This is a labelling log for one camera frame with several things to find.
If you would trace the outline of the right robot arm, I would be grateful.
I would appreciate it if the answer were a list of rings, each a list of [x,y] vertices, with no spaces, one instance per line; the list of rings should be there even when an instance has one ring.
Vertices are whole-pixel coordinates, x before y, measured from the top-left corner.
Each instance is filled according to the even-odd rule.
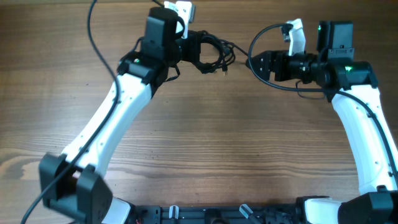
[[[282,89],[295,80],[299,95],[321,93],[338,114],[356,164],[359,196],[346,202],[328,196],[299,197],[292,223],[396,223],[397,148],[382,111],[379,82],[370,63],[354,60],[353,23],[321,21],[317,53],[305,51],[300,19],[279,24],[288,50],[249,54],[247,67],[261,82]]]

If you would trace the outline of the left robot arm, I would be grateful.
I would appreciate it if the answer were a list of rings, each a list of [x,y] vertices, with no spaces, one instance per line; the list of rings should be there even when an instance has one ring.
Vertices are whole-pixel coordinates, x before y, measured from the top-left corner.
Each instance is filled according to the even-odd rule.
[[[169,80],[182,59],[195,7],[165,2],[149,11],[145,34],[120,61],[113,85],[83,131],[59,156],[39,164],[41,198],[47,208],[78,223],[138,223],[134,205],[116,198],[104,181],[110,159],[134,118]]]

